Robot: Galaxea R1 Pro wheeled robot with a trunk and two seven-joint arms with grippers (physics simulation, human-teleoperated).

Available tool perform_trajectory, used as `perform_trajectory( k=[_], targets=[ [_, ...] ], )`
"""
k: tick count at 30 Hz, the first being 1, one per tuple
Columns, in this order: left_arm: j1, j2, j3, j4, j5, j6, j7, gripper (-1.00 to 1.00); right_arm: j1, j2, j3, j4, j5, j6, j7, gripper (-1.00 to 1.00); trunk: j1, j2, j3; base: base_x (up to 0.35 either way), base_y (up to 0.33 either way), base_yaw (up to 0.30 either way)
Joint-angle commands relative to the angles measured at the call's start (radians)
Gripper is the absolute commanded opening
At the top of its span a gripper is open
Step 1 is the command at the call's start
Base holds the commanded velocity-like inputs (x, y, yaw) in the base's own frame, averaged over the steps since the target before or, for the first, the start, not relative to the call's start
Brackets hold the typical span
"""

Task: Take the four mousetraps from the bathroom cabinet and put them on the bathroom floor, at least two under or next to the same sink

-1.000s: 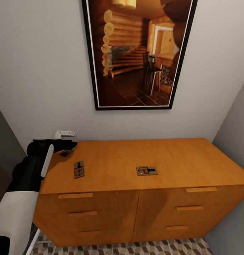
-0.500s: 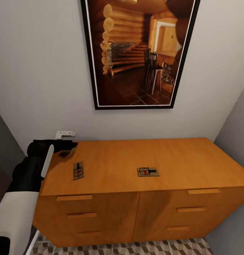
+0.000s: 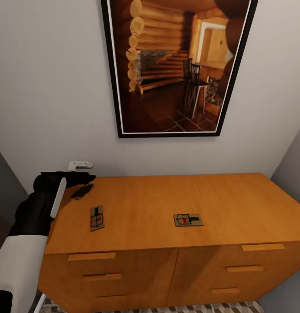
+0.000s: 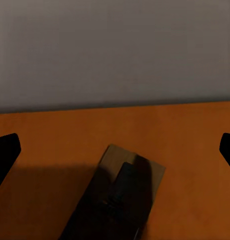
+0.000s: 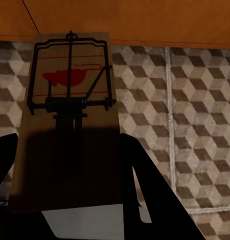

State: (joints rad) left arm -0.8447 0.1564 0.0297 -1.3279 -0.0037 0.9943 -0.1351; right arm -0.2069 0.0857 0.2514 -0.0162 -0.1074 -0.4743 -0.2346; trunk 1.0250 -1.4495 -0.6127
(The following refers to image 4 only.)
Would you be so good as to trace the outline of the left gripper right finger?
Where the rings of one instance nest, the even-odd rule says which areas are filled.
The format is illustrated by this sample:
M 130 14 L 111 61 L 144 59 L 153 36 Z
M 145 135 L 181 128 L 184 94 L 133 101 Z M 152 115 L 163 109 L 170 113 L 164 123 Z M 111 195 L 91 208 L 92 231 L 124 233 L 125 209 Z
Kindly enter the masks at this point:
M 230 133 L 223 134 L 220 142 L 219 151 L 221 152 L 227 163 L 230 165 Z

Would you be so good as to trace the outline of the mousetrap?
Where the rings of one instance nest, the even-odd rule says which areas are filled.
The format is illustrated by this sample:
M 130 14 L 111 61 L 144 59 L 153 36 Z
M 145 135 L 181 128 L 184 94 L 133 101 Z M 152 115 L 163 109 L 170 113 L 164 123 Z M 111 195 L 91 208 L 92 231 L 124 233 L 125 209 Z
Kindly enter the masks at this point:
M 140 240 L 165 169 L 110 144 L 58 240 Z

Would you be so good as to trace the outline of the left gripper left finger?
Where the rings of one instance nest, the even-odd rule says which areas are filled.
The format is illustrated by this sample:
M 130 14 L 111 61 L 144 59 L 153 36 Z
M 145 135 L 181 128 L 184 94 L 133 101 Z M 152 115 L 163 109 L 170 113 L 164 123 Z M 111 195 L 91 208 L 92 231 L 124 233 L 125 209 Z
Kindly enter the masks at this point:
M 0 137 L 0 185 L 21 152 L 17 133 Z

